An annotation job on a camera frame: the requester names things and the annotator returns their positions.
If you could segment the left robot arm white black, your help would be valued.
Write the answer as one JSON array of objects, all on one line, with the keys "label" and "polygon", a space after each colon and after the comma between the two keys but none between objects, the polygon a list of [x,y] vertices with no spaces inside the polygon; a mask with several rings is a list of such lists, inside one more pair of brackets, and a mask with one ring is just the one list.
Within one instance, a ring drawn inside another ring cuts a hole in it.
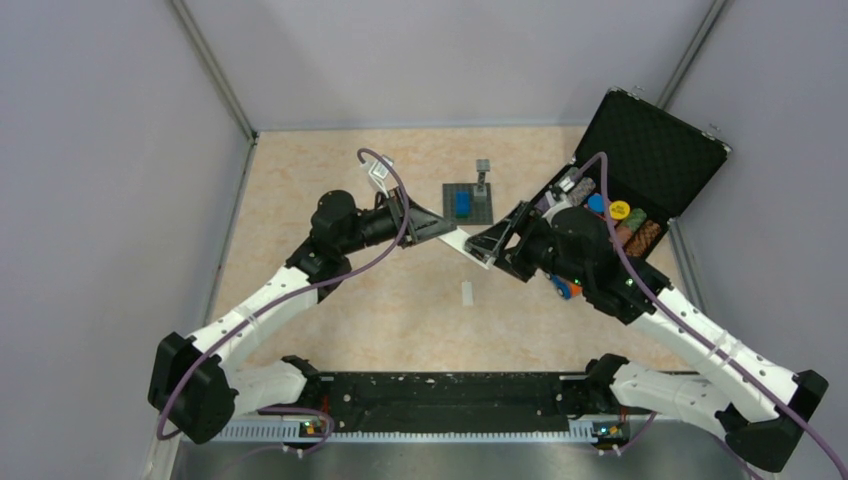
[{"label": "left robot arm white black", "polygon": [[318,305],[354,274],[348,254],[388,243],[407,248],[438,238],[462,251],[467,232],[398,190],[379,206],[356,206],[343,190],[324,194],[311,218],[307,239],[260,289],[218,320],[158,345],[148,401],[165,425],[197,444],[213,439],[234,418],[276,405],[308,413],[319,404],[320,386],[306,367],[278,360],[250,370],[243,362],[298,314]]}]

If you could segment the white remote control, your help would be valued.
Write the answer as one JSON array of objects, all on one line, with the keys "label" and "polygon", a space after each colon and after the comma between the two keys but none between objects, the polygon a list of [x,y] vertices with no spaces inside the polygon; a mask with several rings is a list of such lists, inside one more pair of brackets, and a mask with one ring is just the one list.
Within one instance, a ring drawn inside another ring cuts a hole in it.
[{"label": "white remote control", "polygon": [[448,233],[438,236],[438,239],[445,245],[449,246],[475,265],[485,270],[489,270],[493,266],[494,261],[490,257],[486,256],[478,258],[467,245],[467,241],[470,238],[471,235],[461,228],[456,228]]}]

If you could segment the white remote battery cover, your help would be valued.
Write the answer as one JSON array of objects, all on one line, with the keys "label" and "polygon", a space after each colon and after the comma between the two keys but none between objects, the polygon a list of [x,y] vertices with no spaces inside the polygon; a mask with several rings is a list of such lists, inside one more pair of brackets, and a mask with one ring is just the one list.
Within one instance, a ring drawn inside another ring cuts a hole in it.
[{"label": "white remote battery cover", "polygon": [[471,281],[463,281],[461,283],[462,305],[471,307],[474,305],[474,289]]}]

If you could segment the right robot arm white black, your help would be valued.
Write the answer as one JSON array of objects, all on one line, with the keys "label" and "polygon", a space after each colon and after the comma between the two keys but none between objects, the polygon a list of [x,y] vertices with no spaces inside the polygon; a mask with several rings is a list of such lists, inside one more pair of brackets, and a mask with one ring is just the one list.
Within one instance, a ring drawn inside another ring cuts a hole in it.
[{"label": "right robot arm white black", "polygon": [[812,370],[794,372],[755,352],[696,307],[670,279],[627,255],[609,214],[585,207],[540,211],[523,203],[464,242],[480,262],[526,281],[537,272],[578,283],[597,311],[653,337],[693,368],[687,381],[620,355],[593,361],[589,404],[620,404],[681,420],[719,438],[746,463],[778,473],[788,464],[827,390]]}]

